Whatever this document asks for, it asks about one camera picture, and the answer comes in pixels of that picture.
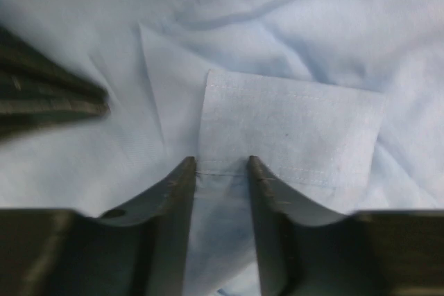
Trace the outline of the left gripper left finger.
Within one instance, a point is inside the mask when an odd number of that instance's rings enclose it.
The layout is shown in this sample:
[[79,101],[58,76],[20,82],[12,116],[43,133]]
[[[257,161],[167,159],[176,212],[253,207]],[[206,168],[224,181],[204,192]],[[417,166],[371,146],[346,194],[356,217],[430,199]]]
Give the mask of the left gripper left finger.
[[181,295],[196,160],[98,218],[1,211],[2,295]]

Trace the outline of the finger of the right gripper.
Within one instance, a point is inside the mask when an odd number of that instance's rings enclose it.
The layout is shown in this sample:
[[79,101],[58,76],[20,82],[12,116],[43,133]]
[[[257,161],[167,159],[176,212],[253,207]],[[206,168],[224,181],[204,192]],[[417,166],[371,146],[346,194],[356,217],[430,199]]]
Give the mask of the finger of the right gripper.
[[1,138],[101,117],[107,91],[1,28]]

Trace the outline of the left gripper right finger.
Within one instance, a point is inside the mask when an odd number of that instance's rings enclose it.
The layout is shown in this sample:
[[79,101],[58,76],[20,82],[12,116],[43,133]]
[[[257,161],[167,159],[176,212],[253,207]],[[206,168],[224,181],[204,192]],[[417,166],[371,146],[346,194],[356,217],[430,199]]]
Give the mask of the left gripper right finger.
[[248,160],[263,295],[442,295],[442,211],[349,215],[292,189]]

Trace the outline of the light blue long sleeve shirt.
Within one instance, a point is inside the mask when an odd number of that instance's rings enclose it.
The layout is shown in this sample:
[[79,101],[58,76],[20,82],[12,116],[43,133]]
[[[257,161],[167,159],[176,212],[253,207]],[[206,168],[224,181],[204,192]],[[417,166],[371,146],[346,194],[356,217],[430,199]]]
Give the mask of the light blue long sleeve shirt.
[[109,93],[1,144],[3,208],[91,216],[198,160],[184,295],[261,292],[246,160],[340,213],[443,208],[443,0],[1,0]]

